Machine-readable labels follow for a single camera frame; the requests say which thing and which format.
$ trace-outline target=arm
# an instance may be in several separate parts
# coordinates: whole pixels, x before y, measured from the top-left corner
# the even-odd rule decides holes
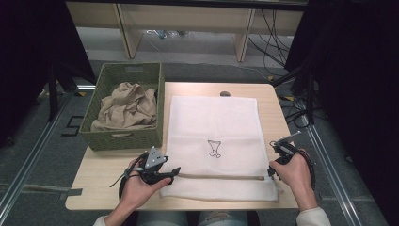
[[[154,185],[147,185],[141,180],[137,172],[132,171],[131,176],[125,184],[120,198],[120,203],[106,217],[97,219],[95,226],[120,226],[138,207],[143,205],[150,196],[157,190],[170,183],[170,178],[166,178]]]
[[[311,188],[311,175],[305,159],[296,153],[286,165],[270,162],[281,180],[293,191],[300,211],[296,219],[298,225],[330,225],[328,217],[317,203]]]

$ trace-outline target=basket handle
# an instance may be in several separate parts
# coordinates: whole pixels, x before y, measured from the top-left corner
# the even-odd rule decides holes
[[[122,137],[134,137],[135,134],[115,134],[111,135],[112,138],[122,138]]]

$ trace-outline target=right hand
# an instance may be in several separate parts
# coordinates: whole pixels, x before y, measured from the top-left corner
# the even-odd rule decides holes
[[[311,173],[308,164],[299,153],[294,154],[286,165],[281,165],[276,161],[271,161],[269,164],[282,182],[292,189],[299,211],[318,207],[314,191],[311,188]]]
[[[286,165],[281,165],[276,161],[271,161],[269,164],[270,167],[276,171],[281,180],[291,189],[297,187],[311,189],[311,174],[308,164],[299,153],[294,154],[291,161]]]

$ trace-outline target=printed cocktail glass logo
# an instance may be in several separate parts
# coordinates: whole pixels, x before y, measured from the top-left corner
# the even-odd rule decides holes
[[[219,158],[221,154],[217,152],[217,149],[219,148],[220,144],[222,143],[221,141],[214,141],[214,140],[208,140],[209,145],[211,145],[212,152],[209,153],[210,156]]]

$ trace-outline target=left hand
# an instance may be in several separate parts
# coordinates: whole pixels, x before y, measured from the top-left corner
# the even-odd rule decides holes
[[[131,167],[134,162],[135,160],[132,160],[129,164],[129,167]],[[130,177],[126,181],[122,196],[120,198],[120,202],[125,204],[126,206],[133,207],[134,209],[142,206],[153,193],[155,193],[162,187],[167,186],[171,181],[170,178],[166,178],[154,185],[148,185],[143,180],[141,180],[138,172],[132,171],[130,173],[130,176],[132,175],[134,176]]]
[[[135,159],[130,162],[129,167],[135,162]],[[107,226],[119,226],[121,225],[138,207],[142,206],[153,193],[167,186],[171,179],[166,178],[154,185],[147,185],[138,172],[132,171],[130,175],[137,175],[130,177],[124,186],[120,203],[115,209],[105,217],[105,225]]]

